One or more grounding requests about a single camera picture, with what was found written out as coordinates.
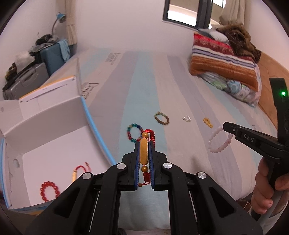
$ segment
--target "brown blanket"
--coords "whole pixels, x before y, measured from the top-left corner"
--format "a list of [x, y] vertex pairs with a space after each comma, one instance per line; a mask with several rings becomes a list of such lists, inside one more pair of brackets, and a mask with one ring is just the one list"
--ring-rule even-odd
[[250, 42], [251, 36], [242, 24], [232, 24], [216, 29], [226, 35], [236, 56], [250, 56], [258, 63], [261, 51]]

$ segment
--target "white wall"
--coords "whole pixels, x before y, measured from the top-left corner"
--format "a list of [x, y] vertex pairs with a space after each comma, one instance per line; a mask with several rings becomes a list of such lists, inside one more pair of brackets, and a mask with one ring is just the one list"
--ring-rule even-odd
[[56, 19], [56, 0], [27, 0], [13, 15], [0, 36], [0, 100], [5, 74], [15, 55], [28, 50], [39, 36], [51, 33]]
[[[77, 0], [78, 48], [89, 45], [186, 55], [192, 30], [162, 22], [164, 0]], [[289, 70], [289, 38], [261, 0], [251, 0], [252, 43]]]
[[77, 0], [78, 49], [89, 45], [188, 56], [191, 29], [162, 22], [164, 0]]
[[273, 12], [261, 0], [251, 0], [248, 28], [251, 42], [289, 70], [289, 38]]

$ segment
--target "human hand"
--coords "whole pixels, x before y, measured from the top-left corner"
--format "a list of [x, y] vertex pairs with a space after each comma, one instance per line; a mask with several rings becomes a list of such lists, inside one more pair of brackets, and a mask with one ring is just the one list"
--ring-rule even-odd
[[[258, 166], [258, 173], [255, 177], [256, 185], [251, 199], [252, 208], [258, 214], [265, 214], [267, 209], [269, 209], [273, 204], [271, 198], [274, 190], [268, 182], [268, 173], [269, 168], [265, 159], [262, 158]], [[284, 191], [284, 193], [274, 209], [272, 216], [281, 212], [289, 200], [289, 174], [282, 175], [276, 180], [275, 189], [278, 191]]]

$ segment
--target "gray suitcase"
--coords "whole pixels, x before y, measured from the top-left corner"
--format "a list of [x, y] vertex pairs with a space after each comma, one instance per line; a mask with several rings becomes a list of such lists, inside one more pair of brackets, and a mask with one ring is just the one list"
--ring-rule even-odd
[[49, 78], [45, 63], [36, 64], [18, 77], [10, 88], [3, 91], [6, 100], [18, 100], [22, 96], [41, 87]]

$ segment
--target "white cardboard box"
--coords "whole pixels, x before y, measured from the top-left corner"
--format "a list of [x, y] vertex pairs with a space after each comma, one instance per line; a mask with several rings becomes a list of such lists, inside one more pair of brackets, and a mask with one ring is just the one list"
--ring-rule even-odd
[[[42, 86], [20, 100], [0, 101], [0, 130], [0, 179], [10, 209], [43, 203], [40, 187], [45, 181], [63, 192], [72, 183], [73, 170], [84, 162], [94, 175], [111, 165], [75, 76]], [[54, 199], [53, 188], [48, 187], [45, 195]]]

